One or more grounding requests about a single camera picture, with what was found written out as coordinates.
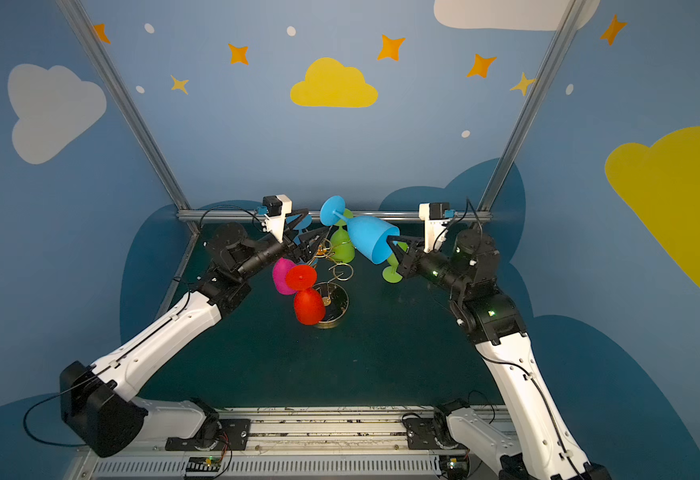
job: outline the blue wall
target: blue wall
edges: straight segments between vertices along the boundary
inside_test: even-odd
[[[628,24],[609,46],[600,37],[614,14]],[[567,95],[570,84],[573,92]],[[566,405],[569,426],[571,416],[608,425],[603,420],[614,407],[601,408],[597,395],[582,393],[592,388],[590,377],[597,372],[613,384],[614,391],[622,392],[612,398],[618,408],[651,419],[657,426],[675,425],[672,432],[655,428],[664,433],[662,448],[691,463],[695,463],[694,449],[682,441],[672,410],[700,450],[700,288],[617,195],[604,165],[622,144],[651,146],[675,130],[697,125],[700,2],[602,0],[593,19],[575,37],[517,160],[527,203],[523,236],[511,259],[528,289],[537,327],[581,332],[575,341],[588,342],[591,355],[599,357],[580,362],[575,356],[578,347],[569,348],[570,335],[557,340],[553,335],[543,337],[544,342],[554,343],[550,348],[556,346],[568,356],[566,376],[582,379],[569,379],[563,388],[561,383],[566,382],[557,377],[560,373],[546,373],[559,402],[571,392],[575,398],[585,396],[579,405]],[[689,158],[688,168],[700,168],[700,158]],[[502,195],[513,193],[505,189]],[[676,203],[667,208],[693,210],[698,196],[700,186],[690,184],[677,191]],[[694,222],[693,215],[678,214],[676,222],[677,235],[685,241],[700,238],[700,223]],[[657,408],[645,403],[642,395],[649,395],[648,389],[638,393],[628,388],[642,373],[623,370],[624,362],[614,356],[608,342],[592,342],[594,333],[581,327],[563,328],[565,322],[555,320],[566,317],[621,347],[671,408],[663,408],[659,400]],[[644,428],[643,421],[632,428]],[[619,437],[622,432],[627,439]],[[592,438],[598,432],[585,435],[590,436],[590,446],[610,458],[617,454],[606,452],[608,442],[618,443],[633,458],[645,456],[650,441],[633,437],[631,430],[622,432],[602,438]],[[681,440],[666,442],[667,438]],[[648,456],[656,462],[656,455]],[[687,474],[691,476],[630,474],[637,471],[622,471],[614,478],[700,478],[700,467]]]
[[[0,0],[0,446],[32,457],[36,478],[58,478],[70,452],[21,437],[29,403],[22,399],[57,391],[70,362],[90,362],[120,344],[126,256],[143,222],[170,198],[106,92],[106,111],[90,128],[47,162],[24,161],[12,145],[18,116],[7,91],[18,64],[62,65],[104,86],[53,0]],[[179,225],[171,214],[161,218]],[[172,268],[184,249],[176,244],[179,253],[165,250]],[[160,303],[170,281],[160,275],[152,302]],[[157,303],[144,314],[154,315]],[[75,441],[62,435],[58,409],[42,408],[33,421],[39,433]],[[59,425],[44,430],[48,422]]]
[[[433,0],[84,5],[105,24],[105,48],[194,207],[285,192],[297,206],[340,194],[376,209],[402,187],[445,187],[501,154],[525,99],[511,88],[523,72],[534,78],[552,38],[451,28]],[[406,39],[399,61],[377,60],[383,34]],[[248,64],[231,64],[228,44],[248,47]],[[486,78],[467,77],[476,54],[497,58]],[[292,102],[291,87],[323,57],[358,68],[376,103]],[[187,94],[172,90],[172,76],[188,81]]]

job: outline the orange star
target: orange star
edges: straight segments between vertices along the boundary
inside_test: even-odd
[[[480,75],[481,77],[485,78],[486,75],[489,74],[489,67],[491,66],[491,63],[496,59],[497,57],[483,58],[479,54],[476,54],[475,64],[473,65],[473,69],[470,70],[470,73],[467,74],[467,77],[472,77],[473,75]]]
[[[608,40],[608,44],[613,45],[614,38],[616,38],[616,35],[618,35],[625,26],[627,26],[627,22],[620,22],[616,19],[616,15],[614,15],[614,19],[608,26],[608,30],[606,30],[601,36],[601,39]]]
[[[397,40],[390,40],[389,38],[382,35],[382,51],[379,52],[377,60],[382,60],[383,58],[392,58],[397,62],[398,49],[401,48],[405,38],[399,38]]]
[[[110,39],[105,35],[105,24],[94,25],[94,31],[102,42],[110,43]]]
[[[249,50],[249,47],[233,47],[232,44],[228,43],[230,46],[230,52],[232,52],[232,58],[230,58],[230,63],[243,63],[244,65],[248,65],[249,61],[246,60],[246,50]]]

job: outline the yellow cloud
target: yellow cloud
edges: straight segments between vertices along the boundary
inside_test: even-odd
[[[305,81],[291,87],[291,101],[302,107],[368,107],[378,96],[360,70],[345,67],[333,58],[313,62]]]
[[[605,163],[608,182],[700,288],[700,127],[652,147],[625,144]]]

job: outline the dark green table surface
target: dark green table surface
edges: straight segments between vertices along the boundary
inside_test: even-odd
[[[217,226],[204,226],[186,281],[195,282],[209,265],[202,242]],[[421,225],[400,227],[404,235],[422,235]],[[169,360],[140,396],[199,397],[216,408],[393,406],[436,405],[477,389],[502,403],[488,369],[445,310],[445,292],[420,277],[387,283],[387,263],[374,265],[360,253],[351,264],[355,276],[341,282],[350,306],[336,328],[299,323],[294,297],[275,290],[270,266],[251,280],[239,309]],[[331,278],[330,265],[317,264],[318,281]],[[181,286],[175,302],[183,292]],[[483,403],[480,398],[474,395],[473,403]]]

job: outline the metal aluminum frame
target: metal aluminum frame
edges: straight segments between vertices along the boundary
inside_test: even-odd
[[[129,95],[129,90],[126,88],[124,80],[120,77],[115,64],[107,54],[102,42],[96,37],[84,6],[80,4],[80,0],[57,0],[57,5],[59,5],[78,41],[89,56],[96,72],[102,78],[102,82],[105,83],[107,90],[113,96],[113,100],[118,105],[121,113],[124,114],[126,123],[131,127],[137,141],[140,142],[147,160],[153,165],[158,177],[163,182],[163,186],[169,192],[172,201],[177,208],[188,210],[190,203],[187,197],[182,192],[182,188],[176,181],[156,140],[147,128],[147,123],[136,108],[136,104],[134,104],[134,100]],[[188,226],[193,233],[197,233],[197,227],[194,224],[188,224]]]
[[[422,221],[419,218],[418,211],[353,210],[352,213],[354,216],[375,216],[397,224],[412,224]],[[463,213],[464,212],[456,212],[454,216],[461,217]],[[251,217],[246,212],[241,212],[240,210],[211,210],[208,213],[207,210],[180,210],[177,212],[176,217],[183,222],[197,222],[200,221],[203,214],[205,214],[205,216],[203,216],[203,224],[251,220]],[[313,222],[318,222],[321,212],[319,210],[310,210],[310,216],[312,216]],[[491,220],[491,213],[478,212],[478,218],[481,224],[485,224]],[[472,222],[474,220],[475,216],[470,212],[468,215],[464,216],[462,222]]]
[[[583,6],[586,2],[591,2],[592,0],[571,0],[566,8],[558,29],[552,37],[552,41],[545,53],[545,57],[542,60],[542,64],[538,70],[536,76],[536,84],[532,89],[531,93],[528,95],[526,102],[523,104],[523,108],[518,116],[518,120],[513,126],[513,131],[510,134],[507,145],[499,159],[497,168],[494,170],[489,183],[483,192],[483,197],[478,205],[478,210],[488,212],[491,210],[494,201],[499,194],[499,190],[504,184],[505,179],[509,169],[512,167],[518,152],[520,151],[523,141],[528,134],[528,130],[536,117],[536,113],[539,110],[542,102],[544,101],[545,95],[549,90],[552,80],[562,63],[563,57],[568,51],[568,47],[577,32],[577,22],[579,15],[583,10]],[[169,196],[172,198],[174,204],[179,208],[180,214],[178,215],[182,221],[187,222],[189,228],[193,233],[198,233],[197,225],[195,225],[191,220],[195,216],[195,212],[198,210],[191,210],[189,201],[182,192],[182,188],[179,186],[171,168],[169,167],[166,159],[163,157],[156,140],[147,128],[146,122],[142,118],[139,110],[134,104],[134,100],[128,93],[128,89],[124,84],[124,80],[120,77],[117,69],[107,54],[102,43],[96,37],[94,30],[92,29],[92,23],[89,20],[86,10],[83,5],[81,5],[80,0],[57,0],[57,4],[60,6],[62,13],[67,18],[67,22],[70,27],[75,32],[78,40],[84,48],[84,51],[91,59],[92,64],[95,67],[97,73],[103,79],[105,86],[110,91],[113,99],[118,105],[118,108],[124,114],[126,122],[131,127],[134,132],[134,136],[140,142],[142,149],[145,152],[150,163],[155,168],[158,177],[163,182],[163,186],[169,192]],[[380,212],[377,215],[380,218],[388,220],[384,212]],[[220,219],[225,219],[227,213],[216,214]],[[391,221],[408,221],[405,215],[401,218],[393,218]]]
[[[531,128],[531,124],[542,106],[545,95],[547,95],[547,91],[552,85],[552,80],[558,73],[563,57],[566,56],[568,47],[571,45],[574,35],[576,35],[579,15],[582,13],[585,3],[591,1],[571,0],[568,4],[536,74],[536,83],[523,104],[523,109],[520,110],[520,115],[513,127],[513,132],[509,135],[509,140],[502,152],[502,156],[499,158],[497,168],[494,169],[491,179],[486,186],[486,191],[483,192],[483,197],[478,204],[478,210],[490,211],[494,201],[497,199],[509,169],[513,166],[518,152],[523,146],[523,141],[526,139],[528,130]]]
[[[489,406],[473,408],[484,420],[493,417]],[[517,439],[507,408],[501,405],[494,408],[496,419],[492,426]],[[231,469],[225,476],[396,475],[400,478],[401,475],[440,473],[437,456],[466,454],[467,451],[463,449],[410,450],[406,440],[407,430],[401,423],[401,417],[407,413],[431,418],[433,408],[349,406],[219,410],[221,418],[251,419],[246,449],[233,453]],[[77,449],[76,458],[64,478],[184,478],[184,465],[189,457],[202,455],[203,452],[167,452],[162,442],[152,441],[133,442],[115,456],[101,459],[84,447]],[[366,461],[367,464],[345,464],[342,468],[336,468],[329,466],[332,461]],[[154,475],[156,469],[150,465],[157,462],[161,462],[163,468],[166,465],[169,468]],[[288,467],[293,462],[313,462],[314,467],[295,471]],[[413,466],[411,462],[416,462],[418,466]],[[212,478],[214,475],[215,472],[210,472],[197,476]]]
[[[195,244],[198,243],[199,237],[199,231],[194,231],[190,235],[190,240],[187,242],[187,246],[185,247],[185,253],[182,255],[182,260],[179,261],[179,265],[176,267],[176,272],[174,273],[174,276],[172,278],[182,278],[182,275],[185,274],[185,268],[187,268],[187,264],[190,262],[192,251],[195,249]],[[163,296],[163,302],[160,303],[160,308],[158,309],[156,319],[163,316],[163,314],[168,312],[169,309],[173,306],[174,294],[176,293],[177,288],[179,288],[179,282],[172,281],[169,284],[169,289]]]

